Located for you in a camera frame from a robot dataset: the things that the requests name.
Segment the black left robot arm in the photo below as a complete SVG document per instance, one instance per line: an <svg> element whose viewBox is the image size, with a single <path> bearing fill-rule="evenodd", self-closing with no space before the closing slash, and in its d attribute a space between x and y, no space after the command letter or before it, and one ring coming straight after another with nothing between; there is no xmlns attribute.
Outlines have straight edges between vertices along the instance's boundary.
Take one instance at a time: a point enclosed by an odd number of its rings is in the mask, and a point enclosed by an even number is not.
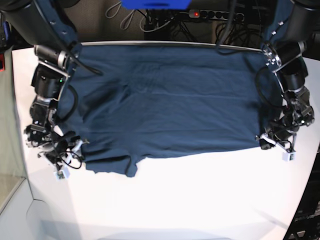
<svg viewBox="0 0 320 240"><path fill-rule="evenodd" d="M277 28L264 42L260 52L265 56L266 63L254 78L260 99L283 114L281 118L270 121L264 132L255 139L263 150L280 148L289 161L296 154L294 146L298 130L315 121L314 109L310 105L310 91L305 87L308 70L303 52L307 49L307 40L320 14L320 3L317 0L294 0L292 4L290 16L278 22ZM260 77L267 70L275 75L286 105L275 105L264 96Z"/></svg>

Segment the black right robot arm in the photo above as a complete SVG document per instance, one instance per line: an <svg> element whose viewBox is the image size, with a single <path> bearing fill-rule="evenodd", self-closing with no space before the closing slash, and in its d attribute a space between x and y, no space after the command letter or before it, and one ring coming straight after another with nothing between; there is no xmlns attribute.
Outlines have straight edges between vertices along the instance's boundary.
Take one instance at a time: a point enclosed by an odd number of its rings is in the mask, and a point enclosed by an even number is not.
<svg viewBox="0 0 320 240"><path fill-rule="evenodd" d="M34 47L38 65L31 86L35 98L24 130L26 143L53 166L57 179L69 177L72 160L83 161L83 140L74 131L60 135L55 127L75 112L79 96L70 85L81 44L76 28L56 0L2 0L0 11L23 39Z"/></svg>

